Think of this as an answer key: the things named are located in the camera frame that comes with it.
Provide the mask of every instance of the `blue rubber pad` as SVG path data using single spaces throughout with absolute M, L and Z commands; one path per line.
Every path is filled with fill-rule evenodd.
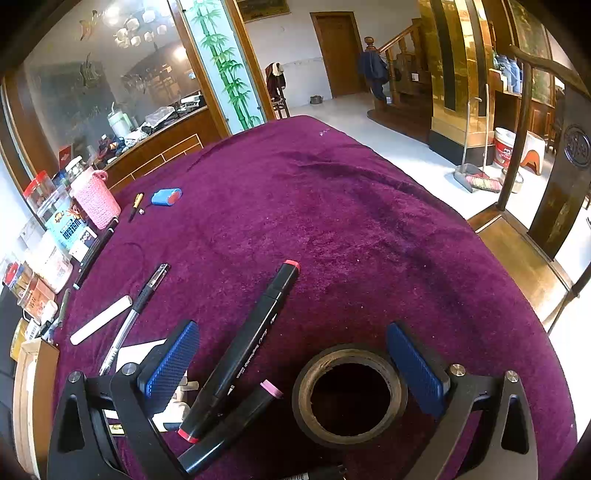
M 195 322 L 188 322 L 160 365 L 145 383 L 146 412 L 164 411 L 198 348 L 199 327 Z
M 445 411 L 445 389 L 412 341 L 396 323 L 386 330 L 388 353 L 423 413 L 439 418 Z

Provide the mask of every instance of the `frosted glass panel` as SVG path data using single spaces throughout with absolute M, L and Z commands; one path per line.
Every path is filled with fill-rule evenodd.
M 182 0 L 184 14 L 230 131 L 263 123 L 251 78 L 220 0 Z

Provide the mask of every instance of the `table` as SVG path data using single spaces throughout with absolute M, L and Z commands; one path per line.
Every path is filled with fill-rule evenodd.
M 148 206 L 127 222 L 136 192 L 179 187 L 172 207 Z M 323 449 L 299 431 L 291 387 L 315 354 L 339 343 L 385 350 L 393 320 L 469 372 L 523 380 L 534 422 L 540 480 L 576 444 L 566 380 L 544 329 L 515 283 L 465 220 L 371 149 L 322 122 L 296 116 L 234 135 L 165 164 L 118 194 L 123 221 L 56 336 L 56 391 L 68 373 L 98 373 L 122 319 L 79 346 L 68 335 L 124 294 L 135 297 L 161 262 L 171 270 L 126 345 L 167 336 L 182 319 L 200 325 L 189 369 L 206 380 L 286 258 L 302 265 L 287 305 L 229 399 L 231 408 L 264 379 L 285 392 L 199 478 L 275 479 L 344 460 L 350 480 L 396 478 L 434 423 L 412 398 L 371 447 Z M 189 444 L 164 435 L 176 454 Z M 460 441 L 445 478 L 466 450 Z M 142 478 L 124 441 L 122 459 Z

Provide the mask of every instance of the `stair railing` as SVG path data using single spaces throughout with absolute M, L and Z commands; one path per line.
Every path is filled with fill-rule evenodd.
M 365 43 L 367 45 L 365 50 L 378 50 L 380 54 L 386 55 L 386 60 L 388 64 L 388 71 L 390 74 L 390 92 L 392 96 L 392 104 L 393 105 L 400 105 L 400 92 L 396 88 L 396 74 L 395 74 L 395 65 L 396 65 L 396 52 L 394 51 L 394 47 L 398 44 L 398 48 L 402 53 L 404 58 L 405 66 L 407 68 L 404 69 L 405 73 L 408 75 L 408 81 L 412 81 L 410 78 L 410 69 L 408 68 L 408 48 L 406 43 L 406 36 L 410 35 L 413 44 L 414 44 L 414 52 L 417 59 L 417 64 L 419 68 L 423 70 L 428 70 L 426 65 L 426 60 L 424 57 L 423 52 L 423 44 L 421 42 L 421 19 L 420 18 L 413 18 L 413 24 L 408 28 L 402 30 L 398 35 L 396 35 L 391 40 L 388 40 L 384 45 L 380 48 L 376 48 L 374 46 L 374 39 L 372 37 L 365 37 Z

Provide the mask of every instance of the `dark wooden frame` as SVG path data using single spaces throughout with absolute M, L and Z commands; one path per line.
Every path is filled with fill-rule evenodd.
M 201 85 L 201 91 L 209 107 L 209 112 L 212 116 L 213 123 L 216 125 L 220 137 L 230 137 L 232 133 L 230 132 L 230 128 L 226 123 L 226 118 L 222 112 L 222 107 L 219 105 L 217 101 L 217 97 L 213 92 L 212 84 L 210 83 L 209 78 L 205 73 L 205 67 L 203 65 L 203 62 L 201 61 L 201 58 L 197 53 L 197 47 L 194 45 L 193 37 L 189 33 L 189 28 L 186 24 L 186 19 L 182 13 L 183 6 L 181 5 L 180 0 L 167 1 L 170 7 L 170 11 L 173 13 L 173 19 L 177 27 L 178 36 L 181 39 L 183 47 L 187 51 L 189 63 L 191 64 L 191 67 L 193 67 L 195 76 L 199 80 L 199 85 Z
M 31 99 L 24 65 L 8 72 L 2 79 L 7 122 L 10 122 L 23 161 L 36 175 L 45 170 L 50 177 L 59 170 L 57 152 L 51 150 Z
M 46 170 L 52 176 L 59 169 L 56 153 L 51 150 L 49 142 L 43 132 L 37 113 L 33 107 L 30 91 L 27 85 L 23 68 L 23 61 L 47 33 L 67 12 L 69 12 L 80 0 L 50 1 L 40 6 L 40 12 L 29 21 L 24 30 L 34 32 L 29 35 L 19 47 L 9 55 L 4 55 L 5 63 L 0 72 L 2 76 L 2 94 L 6 103 L 6 115 L 3 115 L 0 125 L 0 148 L 11 176 L 22 190 L 29 183 L 27 169 L 21 164 L 21 154 L 28 169 L 33 175 L 41 170 Z M 222 108 L 213 91 L 207 77 L 204 65 L 197 53 L 193 38 L 190 34 L 186 19 L 182 12 L 179 0 L 167 0 L 173 14 L 173 19 L 183 47 L 187 51 L 187 57 L 201 85 L 203 96 L 209 107 L 209 114 L 221 138 L 231 136 Z M 267 121 L 275 119 L 275 113 L 271 98 L 267 92 L 265 81 L 252 44 L 246 32 L 244 22 L 233 0 L 223 0 L 230 21 L 238 36 L 240 47 L 245 56 L 245 61 L 251 70 L 251 77 L 261 102 L 261 110 Z M 10 130 L 14 133 L 14 142 Z
M 252 46 L 251 39 L 246 32 L 244 20 L 242 19 L 238 5 L 235 0 L 222 0 L 222 2 L 228 12 L 230 22 L 234 27 L 234 32 L 236 32 L 236 35 L 238 36 L 238 47 L 242 50 L 246 63 L 248 64 L 251 80 L 254 82 L 258 99 L 261 102 L 262 113 L 265 114 L 268 122 L 275 120 L 275 111 L 273 110 L 271 97 L 267 91 L 267 82 L 262 75 L 261 67 L 256 59 L 255 50 Z
M 312 24 L 314 25 L 314 31 L 316 32 L 316 37 L 318 38 L 318 43 L 320 44 L 320 51 L 321 52 L 323 52 L 322 46 L 323 46 L 324 41 L 322 39 L 322 32 L 320 30 L 320 26 L 318 25 L 318 17 L 335 17 L 335 16 L 349 17 L 351 19 L 351 23 L 353 24 L 353 30 L 354 30 L 356 38 L 357 38 L 357 45 L 358 45 L 358 49 L 359 49 L 359 54 L 361 54 L 363 52 L 363 47 L 361 46 L 361 37 L 359 36 L 359 29 L 357 28 L 357 20 L 355 20 L 355 13 L 354 12 L 310 12 L 310 16 L 312 18 Z M 329 80 L 330 93 L 334 97 L 335 96 L 334 86 L 332 85 L 332 83 L 330 81 L 330 76 L 328 75 L 328 70 L 327 70 L 327 77 Z M 365 85 L 365 91 L 367 91 L 368 88 L 367 88 L 367 84 L 365 82 L 365 79 L 361 75 L 359 75 L 359 78 L 361 79 L 361 84 Z

